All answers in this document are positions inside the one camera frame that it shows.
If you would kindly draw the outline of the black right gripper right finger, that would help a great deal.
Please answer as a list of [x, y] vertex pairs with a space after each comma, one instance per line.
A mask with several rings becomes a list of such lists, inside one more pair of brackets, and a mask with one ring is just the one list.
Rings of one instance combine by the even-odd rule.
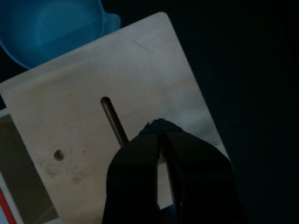
[[164, 119], [150, 131], [162, 142], [177, 224], [248, 224], [226, 157]]

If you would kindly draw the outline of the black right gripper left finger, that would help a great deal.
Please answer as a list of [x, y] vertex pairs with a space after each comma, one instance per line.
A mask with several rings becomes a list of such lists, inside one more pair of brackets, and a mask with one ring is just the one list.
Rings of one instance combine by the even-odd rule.
[[157, 158], [160, 128], [148, 123], [120, 148], [106, 170], [101, 224], [157, 224]]

